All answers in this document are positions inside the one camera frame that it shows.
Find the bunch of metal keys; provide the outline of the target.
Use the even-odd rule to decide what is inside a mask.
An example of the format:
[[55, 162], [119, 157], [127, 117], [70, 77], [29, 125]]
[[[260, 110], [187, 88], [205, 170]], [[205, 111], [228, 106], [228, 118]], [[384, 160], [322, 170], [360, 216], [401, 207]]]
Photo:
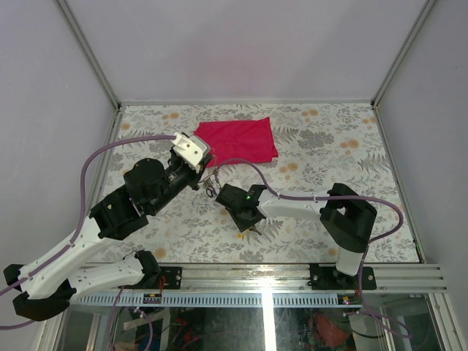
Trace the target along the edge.
[[220, 185], [214, 175], [209, 175], [201, 181], [201, 185], [205, 190], [205, 194], [211, 198], [215, 199], [220, 191]]

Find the silver wire keyring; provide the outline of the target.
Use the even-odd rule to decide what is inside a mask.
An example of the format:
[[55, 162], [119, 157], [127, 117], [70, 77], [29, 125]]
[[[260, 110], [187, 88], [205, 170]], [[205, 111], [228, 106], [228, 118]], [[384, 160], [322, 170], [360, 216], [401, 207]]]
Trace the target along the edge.
[[213, 157], [212, 161], [214, 162], [214, 164], [213, 164], [213, 167], [211, 168], [211, 171], [208, 177], [212, 178], [214, 182], [218, 183], [219, 182], [219, 168], [220, 168], [218, 157], [216, 154], [212, 154], [211, 156]]

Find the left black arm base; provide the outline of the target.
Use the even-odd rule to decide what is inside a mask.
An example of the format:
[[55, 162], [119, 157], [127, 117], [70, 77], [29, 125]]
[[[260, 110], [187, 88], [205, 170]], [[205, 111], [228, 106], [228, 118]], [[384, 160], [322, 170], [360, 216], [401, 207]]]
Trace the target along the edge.
[[135, 289], [180, 290], [183, 268], [160, 266], [150, 251], [139, 251], [135, 258], [141, 265], [143, 278], [133, 287]]

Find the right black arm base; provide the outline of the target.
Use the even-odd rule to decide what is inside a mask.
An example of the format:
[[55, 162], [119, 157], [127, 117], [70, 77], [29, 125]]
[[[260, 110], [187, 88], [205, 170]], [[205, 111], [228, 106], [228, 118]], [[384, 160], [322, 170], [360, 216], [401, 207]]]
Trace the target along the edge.
[[[309, 264], [310, 279], [307, 284], [313, 290], [357, 290], [360, 275], [348, 276], [338, 272], [334, 265]], [[361, 276], [361, 286], [364, 290], [376, 290], [374, 270], [364, 266]]]

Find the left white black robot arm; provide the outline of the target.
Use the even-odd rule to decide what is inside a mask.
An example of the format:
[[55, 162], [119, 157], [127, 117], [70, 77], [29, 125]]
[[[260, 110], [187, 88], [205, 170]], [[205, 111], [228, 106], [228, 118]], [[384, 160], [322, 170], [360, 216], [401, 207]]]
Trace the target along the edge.
[[108, 288], [157, 288], [161, 268], [150, 251], [140, 250], [101, 267], [83, 268], [83, 264], [148, 225], [148, 218], [186, 187], [198, 190], [211, 159], [209, 147], [184, 151], [173, 146], [167, 166], [152, 158], [137, 162], [124, 175], [124, 185], [91, 209], [77, 240], [66, 238], [60, 243], [68, 248], [62, 256], [37, 274], [32, 271], [58, 253], [58, 247], [36, 263], [4, 269], [7, 283], [16, 283], [20, 292], [12, 301], [16, 315], [39, 322], [62, 313], [83, 296]]

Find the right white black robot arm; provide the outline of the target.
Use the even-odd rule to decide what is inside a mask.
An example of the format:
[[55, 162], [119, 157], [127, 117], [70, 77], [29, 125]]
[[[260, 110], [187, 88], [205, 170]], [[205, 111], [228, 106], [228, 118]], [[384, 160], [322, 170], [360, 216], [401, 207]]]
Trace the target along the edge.
[[377, 209], [348, 186], [335, 183], [327, 195], [275, 195], [267, 186], [255, 184], [244, 190], [226, 184], [216, 196], [239, 231], [253, 228], [264, 219], [288, 217], [318, 220], [339, 247], [333, 279], [350, 288], [360, 278], [359, 267], [368, 248]]

